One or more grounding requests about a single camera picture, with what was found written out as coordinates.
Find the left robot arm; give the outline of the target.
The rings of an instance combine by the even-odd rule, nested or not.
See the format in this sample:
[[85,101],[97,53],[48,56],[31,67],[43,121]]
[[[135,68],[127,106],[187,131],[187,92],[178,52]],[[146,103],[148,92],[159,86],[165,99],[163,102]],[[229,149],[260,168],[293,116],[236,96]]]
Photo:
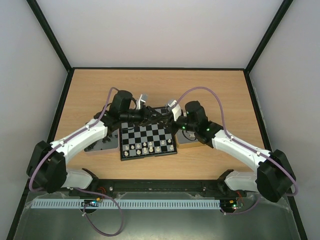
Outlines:
[[131,109],[133,100],[129,91],[118,90],[113,97],[107,97],[102,111],[80,129],[51,143],[37,143],[26,171],[30,177],[29,190],[54,193],[60,188],[87,189],[93,174],[85,169],[68,169],[67,164],[73,157],[119,129],[122,123],[146,126],[169,117],[168,113],[162,115],[150,106]]

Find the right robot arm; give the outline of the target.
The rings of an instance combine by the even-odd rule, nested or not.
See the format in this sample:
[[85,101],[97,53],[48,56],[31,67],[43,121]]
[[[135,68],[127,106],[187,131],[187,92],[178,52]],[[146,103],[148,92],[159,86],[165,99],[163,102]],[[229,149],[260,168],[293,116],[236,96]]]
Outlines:
[[231,155],[252,170],[229,173],[218,183],[218,191],[222,195],[229,196],[235,190],[258,192],[276,203],[287,194],[296,180],[284,152],[262,149],[234,136],[223,126],[210,121],[198,101],[190,101],[185,105],[186,114],[176,100],[169,101],[166,107],[172,114],[168,122],[172,133],[191,131],[203,145]]

